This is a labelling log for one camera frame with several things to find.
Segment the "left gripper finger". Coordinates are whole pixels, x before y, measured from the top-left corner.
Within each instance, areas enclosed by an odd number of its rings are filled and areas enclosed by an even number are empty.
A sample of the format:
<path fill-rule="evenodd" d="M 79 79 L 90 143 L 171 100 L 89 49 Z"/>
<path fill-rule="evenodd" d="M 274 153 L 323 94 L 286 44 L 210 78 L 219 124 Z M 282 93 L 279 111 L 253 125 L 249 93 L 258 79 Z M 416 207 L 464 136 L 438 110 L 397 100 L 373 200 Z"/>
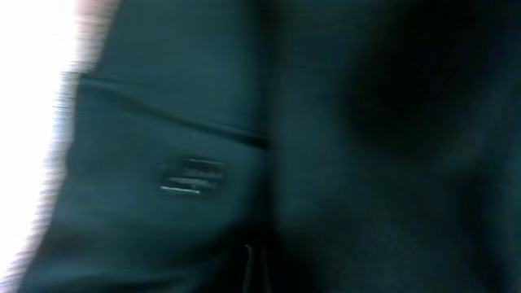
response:
<path fill-rule="evenodd" d="M 245 244 L 244 246 L 247 251 L 247 263 L 243 275 L 242 293 L 250 293 L 255 262 L 255 250 L 250 244 Z"/>

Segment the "black polo shirt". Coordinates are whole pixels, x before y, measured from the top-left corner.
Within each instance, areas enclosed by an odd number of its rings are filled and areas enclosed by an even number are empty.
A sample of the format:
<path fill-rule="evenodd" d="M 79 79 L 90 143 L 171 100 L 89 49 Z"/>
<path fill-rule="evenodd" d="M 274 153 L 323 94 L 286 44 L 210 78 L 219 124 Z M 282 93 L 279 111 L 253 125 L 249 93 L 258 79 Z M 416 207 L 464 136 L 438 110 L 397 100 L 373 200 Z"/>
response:
<path fill-rule="evenodd" d="M 116 4 L 22 292 L 517 292 L 520 4 Z"/>

